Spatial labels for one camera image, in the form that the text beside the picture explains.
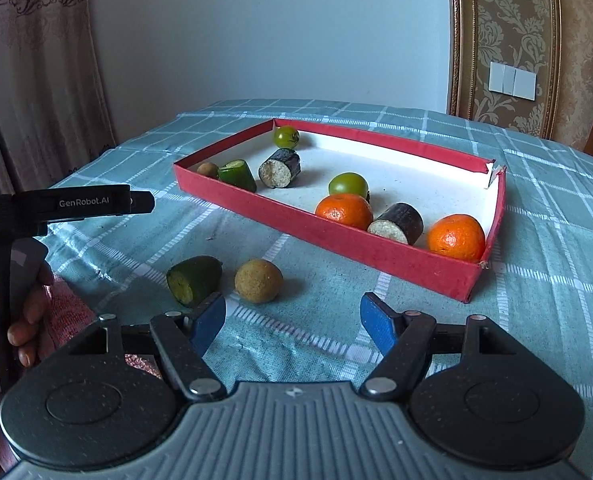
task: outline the red cloth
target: red cloth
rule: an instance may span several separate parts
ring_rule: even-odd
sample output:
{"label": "red cloth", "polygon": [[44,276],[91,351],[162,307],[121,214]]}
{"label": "red cloth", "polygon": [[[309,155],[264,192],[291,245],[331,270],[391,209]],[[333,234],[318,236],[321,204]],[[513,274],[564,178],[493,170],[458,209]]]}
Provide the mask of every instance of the red cloth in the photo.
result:
{"label": "red cloth", "polygon": [[[50,307],[43,319],[43,327],[38,342],[38,358],[45,359],[56,348],[63,346],[73,336],[96,319],[94,313],[87,307],[67,283],[59,277],[54,277],[54,285],[46,287],[50,297]],[[126,355],[126,362],[141,370],[160,378],[158,370],[150,363],[138,356]],[[4,471],[9,471],[18,459],[10,449],[0,427],[0,465]]]}

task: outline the wall outlet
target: wall outlet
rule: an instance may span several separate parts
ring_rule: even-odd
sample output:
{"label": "wall outlet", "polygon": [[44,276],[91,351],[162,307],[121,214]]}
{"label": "wall outlet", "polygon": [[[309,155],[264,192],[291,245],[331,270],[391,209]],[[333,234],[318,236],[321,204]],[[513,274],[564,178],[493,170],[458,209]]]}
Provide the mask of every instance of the wall outlet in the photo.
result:
{"label": "wall outlet", "polygon": [[502,63],[490,63],[490,92],[535,100],[537,74]]}

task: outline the red box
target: red box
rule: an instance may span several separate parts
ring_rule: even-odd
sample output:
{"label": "red box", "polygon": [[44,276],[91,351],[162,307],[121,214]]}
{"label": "red box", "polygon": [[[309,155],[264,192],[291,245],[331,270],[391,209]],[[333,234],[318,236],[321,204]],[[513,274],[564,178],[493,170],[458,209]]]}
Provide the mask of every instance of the red box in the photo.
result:
{"label": "red box", "polygon": [[[251,193],[193,171],[206,160],[222,166],[243,158],[256,177],[260,163],[276,150],[273,129],[286,125],[301,133],[296,150],[302,173],[294,187],[271,190],[257,180],[257,193]],[[487,268],[505,207],[505,167],[493,170],[493,164],[493,160],[425,142],[329,124],[274,119],[183,158],[174,164],[174,173],[179,187],[187,193],[467,303],[481,271]],[[366,177],[375,218],[394,202],[416,208],[424,221],[424,239],[409,246],[315,216],[312,212],[327,195],[331,175],[343,171]],[[478,264],[423,248],[427,229],[439,218],[454,213],[471,214],[483,226],[486,248]]]}

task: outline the gray ridged surface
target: gray ridged surface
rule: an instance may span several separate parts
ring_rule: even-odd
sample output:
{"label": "gray ridged surface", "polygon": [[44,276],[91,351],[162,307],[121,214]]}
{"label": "gray ridged surface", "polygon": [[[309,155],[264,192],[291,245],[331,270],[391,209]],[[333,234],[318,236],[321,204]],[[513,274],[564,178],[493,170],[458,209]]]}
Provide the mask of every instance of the gray ridged surface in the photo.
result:
{"label": "gray ridged surface", "polygon": [[350,383],[241,383],[221,402],[192,406],[153,452],[77,474],[21,463],[6,480],[581,480],[558,464],[486,472],[419,439],[401,410],[358,397]]}

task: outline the black robotic device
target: black robotic device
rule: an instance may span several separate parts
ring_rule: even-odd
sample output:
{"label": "black robotic device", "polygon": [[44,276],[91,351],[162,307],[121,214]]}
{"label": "black robotic device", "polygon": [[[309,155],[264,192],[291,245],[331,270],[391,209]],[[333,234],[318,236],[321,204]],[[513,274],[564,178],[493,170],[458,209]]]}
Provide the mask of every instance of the black robotic device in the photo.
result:
{"label": "black robotic device", "polygon": [[[33,237],[48,234],[48,224],[84,218],[150,213],[154,197],[148,191],[121,186],[64,187],[0,194],[0,394],[19,378],[16,350],[7,339],[18,319],[22,299],[35,282],[48,249]],[[15,263],[12,253],[20,253]],[[10,280],[11,269],[13,280]]]}
{"label": "black robotic device", "polygon": [[[581,480],[577,393],[484,316],[438,324],[372,293],[361,320],[384,359],[349,382],[237,383],[203,361],[225,320],[215,293],[149,325],[99,320],[27,374],[0,421],[7,480]],[[426,379],[432,356],[458,365]],[[152,355],[163,380],[126,364]]]}

